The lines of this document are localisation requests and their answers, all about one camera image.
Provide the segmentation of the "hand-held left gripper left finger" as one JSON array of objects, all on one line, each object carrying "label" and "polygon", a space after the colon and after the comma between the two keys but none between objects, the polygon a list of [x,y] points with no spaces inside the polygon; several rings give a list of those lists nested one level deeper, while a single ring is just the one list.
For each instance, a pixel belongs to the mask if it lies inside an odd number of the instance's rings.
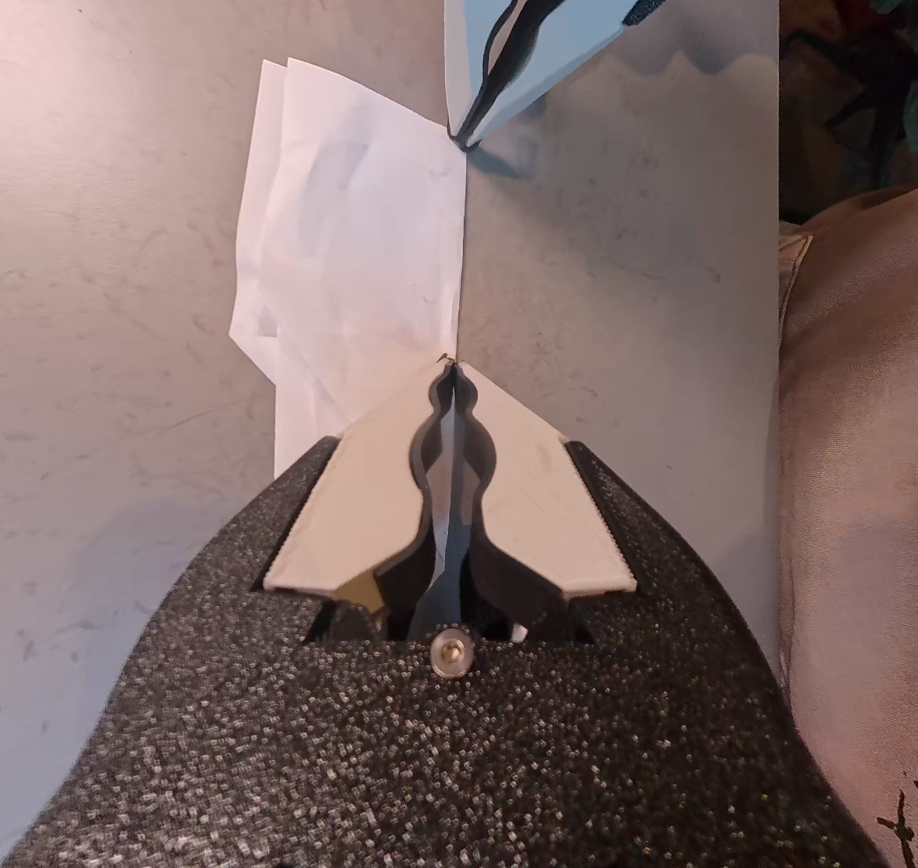
[{"label": "hand-held left gripper left finger", "polygon": [[271,593],[364,610],[406,638],[437,562],[430,472],[453,403],[453,362],[421,369],[336,441],[264,573]]}]

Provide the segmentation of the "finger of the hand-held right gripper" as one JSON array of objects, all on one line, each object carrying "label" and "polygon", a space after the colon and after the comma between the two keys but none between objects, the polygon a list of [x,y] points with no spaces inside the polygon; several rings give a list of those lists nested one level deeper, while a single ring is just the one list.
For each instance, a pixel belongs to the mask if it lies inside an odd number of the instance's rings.
[{"label": "finger of the hand-held right gripper", "polygon": [[456,145],[474,145],[488,110],[491,50],[519,0],[444,0],[444,80],[448,131]]},{"label": "finger of the hand-held right gripper", "polygon": [[520,114],[618,36],[637,0],[519,0],[490,56],[488,110],[473,134],[484,138]]}]

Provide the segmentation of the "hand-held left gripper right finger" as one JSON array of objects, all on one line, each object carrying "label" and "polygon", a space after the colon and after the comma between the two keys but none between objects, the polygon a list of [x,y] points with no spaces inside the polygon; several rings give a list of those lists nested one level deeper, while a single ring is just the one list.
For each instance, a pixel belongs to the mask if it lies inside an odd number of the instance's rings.
[{"label": "hand-held left gripper right finger", "polygon": [[475,479],[463,618],[482,637],[591,640],[579,602],[638,582],[570,441],[465,362],[454,384],[461,465]]}]

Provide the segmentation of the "white paper sheet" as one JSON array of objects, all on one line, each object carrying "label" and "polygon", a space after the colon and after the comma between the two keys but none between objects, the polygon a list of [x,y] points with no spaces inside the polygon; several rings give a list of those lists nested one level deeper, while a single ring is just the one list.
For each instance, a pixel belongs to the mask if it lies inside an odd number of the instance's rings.
[{"label": "white paper sheet", "polygon": [[[465,191],[465,156],[441,125],[318,66],[262,63],[229,334],[274,385],[275,476],[323,438],[331,452],[436,362],[453,362],[454,402]],[[441,456],[430,472],[433,581],[401,640],[460,617],[439,612],[431,593],[442,575],[446,470]],[[325,602],[320,638],[388,639],[361,608]]]}]

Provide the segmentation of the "grey desk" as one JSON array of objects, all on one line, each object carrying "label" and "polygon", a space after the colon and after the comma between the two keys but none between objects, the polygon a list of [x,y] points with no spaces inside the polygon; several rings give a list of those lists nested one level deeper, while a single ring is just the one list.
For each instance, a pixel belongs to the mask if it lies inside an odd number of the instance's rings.
[{"label": "grey desk", "polygon": [[[228,335],[263,60],[445,122],[443,0],[2,0],[2,855],[273,478]],[[689,541],[777,667],[777,0],[669,0],[467,174],[459,356]]]}]

